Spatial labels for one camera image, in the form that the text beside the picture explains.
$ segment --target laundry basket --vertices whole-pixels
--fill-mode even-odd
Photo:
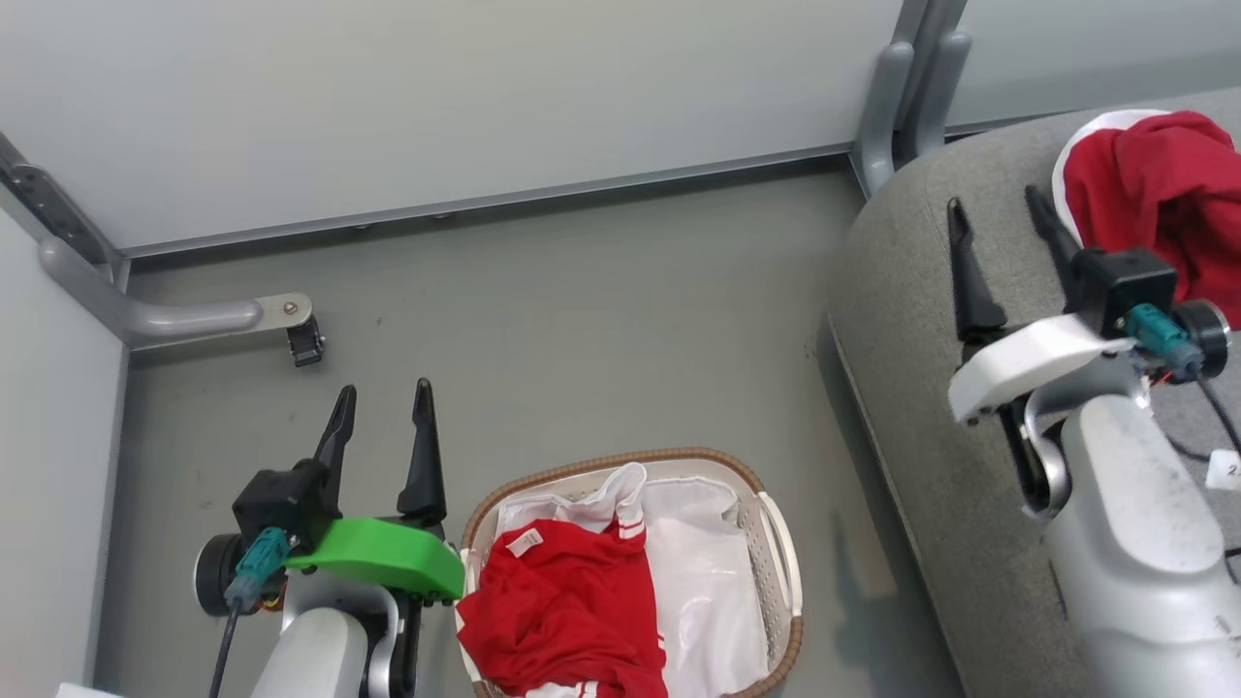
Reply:
[[[802,648],[802,576],[797,566],[793,539],[776,502],[763,491],[758,477],[741,461],[710,448],[669,448],[622,453],[582,461],[541,472],[493,492],[474,510],[462,538],[465,564],[465,592],[478,590],[479,574],[486,564],[499,520],[500,505],[511,498],[531,494],[558,494],[581,499],[598,489],[613,471],[627,463],[647,467],[648,481],[702,477],[727,486],[737,494],[738,523],[746,534],[755,586],[767,632],[768,676],[733,696],[758,698],[779,686],[797,661]],[[460,616],[457,619],[460,628]],[[462,650],[465,671],[474,682],[478,698],[504,698],[504,693],[483,679],[469,655]]]

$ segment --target white label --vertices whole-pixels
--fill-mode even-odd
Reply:
[[[1236,451],[1211,451],[1206,467],[1206,487],[1241,492],[1241,457]]]
[[[508,548],[514,558],[520,558],[526,554],[526,550],[540,543],[542,543],[542,535],[539,535],[539,529],[532,528],[519,535],[513,543],[509,543]]]

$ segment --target basket handle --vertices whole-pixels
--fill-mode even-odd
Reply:
[[[788,606],[793,611],[793,617],[802,616],[802,570],[797,564],[797,551],[793,549],[793,535],[784,523],[784,514],[781,513],[776,501],[766,492],[758,493],[758,503],[762,505],[763,522],[769,524],[768,530],[776,537],[776,554],[779,555],[781,573],[784,575],[784,587],[788,589]]]

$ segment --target black cable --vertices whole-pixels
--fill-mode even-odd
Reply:
[[[1229,548],[1224,551],[1224,569],[1229,570],[1229,576],[1232,578],[1232,584],[1239,584],[1237,574],[1232,569],[1232,558],[1235,558],[1239,553],[1241,553],[1241,549],[1239,548]]]
[[[225,637],[220,641],[220,656],[216,657],[216,673],[211,677],[211,691],[207,698],[220,698],[220,684],[225,681],[225,663],[228,662],[228,648],[232,646],[232,635],[237,630],[237,617],[241,609],[236,605],[228,611],[228,622],[225,623]]]
[[[1206,396],[1206,401],[1211,404],[1215,410],[1215,415],[1220,417],[1220,424],[1224,425],[1224,431],[1229,433],[1229,440],[1232,441],[1232,448],[1241,453],[1241,435],[1237,435],[1237,425],[1232,421],[1232,415],[1229,414],[1229,409],[1220,400],[1220,395],[1215,392],[1215,386],[1211,385],[1210,379],[1203,374],[1196,374],[1194,379],[1198,381],[1198,386],[1203,389],[1203,395]]]
[[[1173,438],[1172,435],[1164,433],[1164,438],[1168,440],[1168,443],[1172,443],[1172,447],[1173,447],[1174,451],[1176,451],[1181,456],[1189,458],[1190,461],[1198,461],[1199,463],[1210,463],[1211,462],[1210,455],[1207,455],[1207,453],[1199,453],[1198,451],[1194,451],[1189,446],[1185,446],[1180,441],[1176,441],[1175,438]]]

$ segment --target teal connector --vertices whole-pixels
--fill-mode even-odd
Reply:
[[[237,563],[237,576],[228,582],[225,601],[241,611],[252,609],[258,602],[263,585],[280,571],[288,558],[289,542],[284,538],[284,532],[276,527],[264,528]]]
[[[1159,308],[1143,303],[1129,310],[1124,319],[1129,337],[1163,359],[1176,380],[1193,380],[1203,370],[1203,349]]]

